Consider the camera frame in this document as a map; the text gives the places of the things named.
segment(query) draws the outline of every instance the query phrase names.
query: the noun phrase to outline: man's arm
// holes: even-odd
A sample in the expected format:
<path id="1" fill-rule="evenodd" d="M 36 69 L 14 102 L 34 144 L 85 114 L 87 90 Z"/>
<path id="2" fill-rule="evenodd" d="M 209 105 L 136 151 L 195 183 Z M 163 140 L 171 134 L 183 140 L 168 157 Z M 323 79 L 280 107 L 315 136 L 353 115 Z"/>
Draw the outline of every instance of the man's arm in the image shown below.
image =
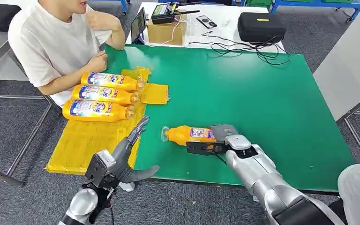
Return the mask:
<path id="1" fill-rule="evenodd" d="M 117 17 L 108 13 L 90 11 L 87 13 L 87 19 L 92 30 L 111 30 L 112 34 L 105 43 L 117 50 L 123 50 L 126 41 L 125 32 Z"/>
<path id="2" fill-rule="evenodd" d="M 55 78 L 48 84 L 38 87 L 44 95 L 54 95 L 80 84 L 81 77 L 86 72 L 101 72 L 107 69 L 107 54 L 98 52 L 86 66 L 66 76 Z"/>

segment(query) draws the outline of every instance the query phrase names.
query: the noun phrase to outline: walkie-talkie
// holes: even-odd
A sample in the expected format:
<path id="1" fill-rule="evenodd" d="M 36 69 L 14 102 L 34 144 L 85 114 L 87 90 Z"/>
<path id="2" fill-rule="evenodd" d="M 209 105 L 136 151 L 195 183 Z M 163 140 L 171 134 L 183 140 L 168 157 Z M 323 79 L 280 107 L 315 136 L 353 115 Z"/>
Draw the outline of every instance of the walkie-talkie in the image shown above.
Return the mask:
<path id="1" fill-rule="evenodd" d="M 159 4 L 155 7 L 154 12 L 151 15 L 151 20 L 153 24 L 162 24 L 162 23 L 172 23 L 174 22 L 174 18 L 177 15 L 182 14 L 190 14 L 190 13 L 199 13 L 199 10 L 194 11 L 185 11 L 179 12 L 176 10 L 179 6 L 187 6 L 187 5 L 196 5 L 201 4 L 201 2 L 190 2 L 179 4 L 177 2 Z"/>

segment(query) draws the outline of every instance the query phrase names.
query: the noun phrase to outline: bottle label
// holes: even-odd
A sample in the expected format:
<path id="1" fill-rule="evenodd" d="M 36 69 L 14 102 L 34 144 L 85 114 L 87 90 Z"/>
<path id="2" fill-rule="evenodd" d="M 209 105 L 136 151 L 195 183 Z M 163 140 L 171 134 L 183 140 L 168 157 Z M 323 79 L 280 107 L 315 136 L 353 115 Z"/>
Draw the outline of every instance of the bottle label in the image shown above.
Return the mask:
<path id="1" fill-rule="evenodd" d="M 215 138 L 210 129 L 206 128 L 191 128 L 191 137 L 207 137 L 207 138 Z"/>
<path id="2" fill-rule="evenodd" d="M 97 86 L 83 86 L 79 91 L 79 98 L 100 100 L 106 98 L 116 98 L 118 90 L 111 88 L 103 88 Z"/>
<path id="3" fill-rule="evenodd" d="M 69 113 L 73 116 L 108 116 L 112 103 L 76 100 L 72 103 Z"/>
<path id="4" fill-rule="evenodd" d="M 104 73 L 90 73 L 88 77 L 88 83 L 93 85 L 122 85 L 124 76 L 116 74 L 104 74 Z"/>

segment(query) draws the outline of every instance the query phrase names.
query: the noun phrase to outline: detergent bottle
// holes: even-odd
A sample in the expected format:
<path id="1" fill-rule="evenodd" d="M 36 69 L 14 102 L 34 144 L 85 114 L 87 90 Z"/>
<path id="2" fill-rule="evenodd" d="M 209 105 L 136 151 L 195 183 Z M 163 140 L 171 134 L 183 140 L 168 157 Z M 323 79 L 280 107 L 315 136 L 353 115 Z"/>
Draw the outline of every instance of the detergent bottle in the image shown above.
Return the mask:
<path id="1" fill-rule="evenodd" d="M 81 78 L 81 84 L 98 85 L 109 88 L 123 89 L 126 91 L 142 91 L 145 87 L 145 81 L 141 76 L 136 80 L 130 76 L 95 72 L 84 73 Z"/>
<path id="2" fill-rule="evenodd" d="M 176 142 L 178 145 L 186 146 L 187 142 L 216 142 L 212 131 L 207 128 L 189 127 L 186 125 L 168 128 L 163 127 L 161 133 L 162 141 Z"/>
<path id="3" fill-rule="evenodd" d="M 124 107 L 112 102 L 71 99 L 65 102 L 63 115 L 69 120 L 116 122 L 130 119 L 134 107 Z"/>
<path id="4" fill-rule="evenodd" d="M 140 101 L 138 92 L 129 93 L 121 89 L 81 84 L 74 87 L 71 98 L 114 102 L 119 105 L 129 105 Z"/>

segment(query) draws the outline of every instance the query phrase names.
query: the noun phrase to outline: bottle cap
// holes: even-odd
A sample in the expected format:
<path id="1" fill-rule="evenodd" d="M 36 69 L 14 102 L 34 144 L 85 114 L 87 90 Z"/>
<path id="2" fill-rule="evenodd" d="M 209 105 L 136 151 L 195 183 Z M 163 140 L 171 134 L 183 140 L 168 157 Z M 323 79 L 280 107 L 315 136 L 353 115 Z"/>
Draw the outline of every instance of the bottle cap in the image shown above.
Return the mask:
<path id="1" fill-rule="evenodd" d="M 133 106 L 127 107 L 125 113 L 126 119 L 131 119 L 134 115 L 135 115 L 135 108 Z"/>
<path id="2" fill-rule="evenodd" d="M 168 132 L 169 132 L 169 128 L 167 126 L 164 126 L 161 130 L 161 140 L 163 142 L 167 142 L 169 140 Z"/>
<path id="3" fill-rule="evenodd" d="M 139 101 L 140 101 L 140 93 L 139 92 L 133 93 L 132 96 L 130 97 L 130 102 L 133 104 Z"/>
<path id="4" fill-rule="evenodd" d="M 145 81 L 143 80 L 143 78 L 140 76 L 139 79 L 137 79 L 137 84 L 136 84 L 136 89 L 138 91 L 143 91 L 145 88 Z"/>

